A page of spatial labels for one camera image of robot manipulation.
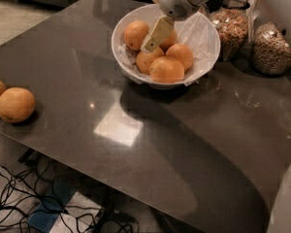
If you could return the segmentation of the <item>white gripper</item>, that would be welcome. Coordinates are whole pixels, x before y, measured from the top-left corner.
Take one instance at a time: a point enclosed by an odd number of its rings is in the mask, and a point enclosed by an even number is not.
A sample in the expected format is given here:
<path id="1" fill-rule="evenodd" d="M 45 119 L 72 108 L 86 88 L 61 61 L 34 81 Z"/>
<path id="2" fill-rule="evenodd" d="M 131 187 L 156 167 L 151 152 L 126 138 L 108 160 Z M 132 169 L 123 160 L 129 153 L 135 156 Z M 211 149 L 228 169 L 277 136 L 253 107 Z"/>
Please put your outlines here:
<path id="1" fill-rule="evenodd" d="M 159 17 L 145 37 L 141 50 L 154 52 L 174 31 L 174 19 L 187 19 L 195 14 L 201 0 L 152 0 L 165 16 Z"/>

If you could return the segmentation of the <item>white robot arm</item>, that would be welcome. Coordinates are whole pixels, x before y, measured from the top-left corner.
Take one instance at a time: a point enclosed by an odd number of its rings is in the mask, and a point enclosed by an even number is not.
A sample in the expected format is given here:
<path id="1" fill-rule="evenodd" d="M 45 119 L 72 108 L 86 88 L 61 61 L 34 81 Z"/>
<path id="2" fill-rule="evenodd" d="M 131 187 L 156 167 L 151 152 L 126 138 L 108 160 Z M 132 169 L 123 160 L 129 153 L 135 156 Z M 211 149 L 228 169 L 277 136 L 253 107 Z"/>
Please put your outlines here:
<path id="1" fill-rule="evenodd" d="M 151 32 L 145 37 L 142 50 L 153 52 L 172 33 L 176 21 L 185 21 L 193 16 L 209 0 L 152 0 L 163 13 Z"/>

